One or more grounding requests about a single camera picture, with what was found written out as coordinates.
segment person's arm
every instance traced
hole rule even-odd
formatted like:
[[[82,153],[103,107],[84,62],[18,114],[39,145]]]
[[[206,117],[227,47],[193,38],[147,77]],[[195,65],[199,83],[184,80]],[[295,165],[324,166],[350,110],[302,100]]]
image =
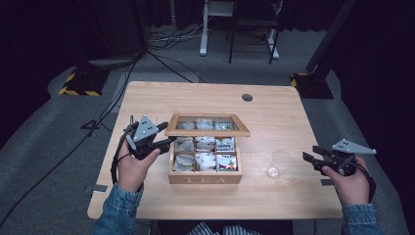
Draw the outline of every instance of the person's arm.
[[[356,157],[356,162],[367,169],[362,158]],[[373,205],[369,204],[369,182],[365,174],[357,170],[354,175],[341,176],[327,166],[323,166],[323,171],[335,182],[343,203],[345,234],[384,234],[376,222]]]
[[[156,149],[142,161],[131,155],[121,158],[128,154],[124,141],[118,155],[118,182],[105,201],[103,213],[95,222],[92,234],[134,234],[144,179],[159,153],[160,150]]]

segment hand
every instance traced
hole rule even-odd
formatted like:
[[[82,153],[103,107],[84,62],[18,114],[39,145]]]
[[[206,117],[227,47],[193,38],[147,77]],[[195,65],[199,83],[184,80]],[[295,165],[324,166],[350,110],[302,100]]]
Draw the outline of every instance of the hand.
[[[118,159],[129,153],[126,140],[119,150]],[[160,149],[154,150],[144,160],[137,160],[129,155],[118,162],[118,186],[126,191],[136,193],[147,176],[150,165],[160,154]]]
[[[367,169],[362,158],[356,156],[356,162]],[[323,166],[323,171],[335,182],[339,197],[346,206],[369,203],[369,182],[359,169],[351,176],[341,176],[327,166]]]

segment denim sleeve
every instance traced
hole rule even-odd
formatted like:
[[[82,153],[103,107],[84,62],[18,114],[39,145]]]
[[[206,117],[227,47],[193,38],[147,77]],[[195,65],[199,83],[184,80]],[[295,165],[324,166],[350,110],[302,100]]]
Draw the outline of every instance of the denim sleeve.
[[[380,235],[382,228],[376,223],[372,204],[343,206],[345,235]]]
[[[135,216],[143,188],[131,193],[114,185],[103,205],[103,213],[95,221],[91,234],[134,234]]]

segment wooden box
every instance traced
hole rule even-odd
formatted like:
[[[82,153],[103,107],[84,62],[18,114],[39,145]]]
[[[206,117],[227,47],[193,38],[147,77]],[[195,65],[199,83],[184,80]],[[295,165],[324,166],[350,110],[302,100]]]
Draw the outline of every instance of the wooden box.
[[[177,137],[170,147],[171,184],[241,181],[243,167],[238,138],[251,134],[236,115],[174,114],[165,135]]]

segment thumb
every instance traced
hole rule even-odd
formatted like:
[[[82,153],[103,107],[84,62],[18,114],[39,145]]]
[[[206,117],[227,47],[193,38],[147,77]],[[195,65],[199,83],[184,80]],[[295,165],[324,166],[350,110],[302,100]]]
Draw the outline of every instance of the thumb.
[[[160,149],[155,149],[153,150],[152,153],[150,153],[144,160],[142,160],[141,162],[144,163],[147,167],[150,167],[150,165],[152,165],[152,163],[157,159],[157,157],[160,154]]]
[[[333,179],[333,181],[335,181],[335,183],[339,182],[342,179],[342,176],[339,175],[337,172],[335,172],[330,167],[324,165],[322,167],[322,169],[323,169],[324,173],[327,174],[327,176],[329,176],[331,179]]]

